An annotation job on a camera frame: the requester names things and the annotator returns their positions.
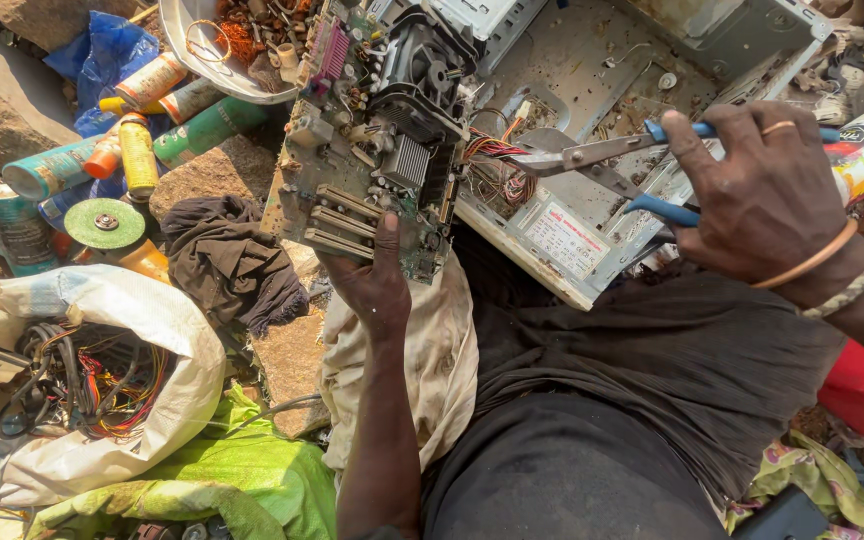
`cpu fan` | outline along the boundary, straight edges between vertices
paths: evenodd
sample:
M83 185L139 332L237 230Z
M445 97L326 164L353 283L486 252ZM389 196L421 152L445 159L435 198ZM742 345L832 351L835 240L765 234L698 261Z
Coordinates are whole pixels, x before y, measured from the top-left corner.
M369 109L419 143L459 141L464 116L459 77L475 71L478 54L472 44L424 5L406 8L389 37L380 87Z

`white fabric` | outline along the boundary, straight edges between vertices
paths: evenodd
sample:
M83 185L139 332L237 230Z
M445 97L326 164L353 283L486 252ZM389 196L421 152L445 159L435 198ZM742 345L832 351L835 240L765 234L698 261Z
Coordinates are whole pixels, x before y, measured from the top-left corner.
M448 452L475 407L479 348L473 297L453 252L431 285L409 281L412 313L405 336L405 384L422 471ZM332 437L322 461L341 473L353 446L366 356L366 330L339 297L325 315L318 387L332 414Z
M105 264L0 279L0 347L15 347L26 319L63 315L132 329L178 360L141 437L120 445L75 431L57 439L0 441L0 506L52 505L126 481L198 434L219 403L225 352L179 289Z

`pliers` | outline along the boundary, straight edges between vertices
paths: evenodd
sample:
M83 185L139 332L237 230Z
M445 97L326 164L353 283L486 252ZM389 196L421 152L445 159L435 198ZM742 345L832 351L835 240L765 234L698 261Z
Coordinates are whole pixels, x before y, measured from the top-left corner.
M511 160L527 174L538 177L554 176L573 170L580 172L599 186L628 199L630 202L626 204L623 214L629 214L632 211L646 211L681 227L698 226L698 213L643 192L629 178L625 178L612 167L602 163L609 158L642 150L642 148L668 144L666 131L659 124L646 120L645 129L646 133L638 135L620 136L609 140L570 146L562 148L561 152L546 151L515 155ZM692 124L692 129L701 139L715 139L717 137L715 128L705 122ZM822 142L839 141L839 132L835 129L822 128L820 132Z

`hand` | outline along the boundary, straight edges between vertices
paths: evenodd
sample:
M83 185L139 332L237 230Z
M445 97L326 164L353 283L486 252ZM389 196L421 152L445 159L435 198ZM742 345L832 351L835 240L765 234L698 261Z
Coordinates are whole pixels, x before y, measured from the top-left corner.
M412 296L399 265L399 216L387 212L375 232L372 264L316 251L335 290L366 326L373 342L405 338Z
M711 106L726 157L716 161L692 131L689 118L669 111L662 128L669 149L695 189L702 217L677 227L678 249L690 260L750 284L803 263L845 227L842 198L811 113L788 104L753 102ZM793 121L762 135L779 122ZM775 292L800 307L838 293L864 270L864 241L842 250Z

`circuit board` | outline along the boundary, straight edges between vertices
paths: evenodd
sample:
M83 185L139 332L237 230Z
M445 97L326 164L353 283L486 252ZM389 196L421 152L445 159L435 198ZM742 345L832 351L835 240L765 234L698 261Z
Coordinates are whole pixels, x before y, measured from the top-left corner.
M363 47L372 50L378 31L359 6L322 4L298 68L299 97L261 230L367 264L378 219L395 212L402 272L430 285L451 249L456 145L429 149L367 111L384 56L363 54Z

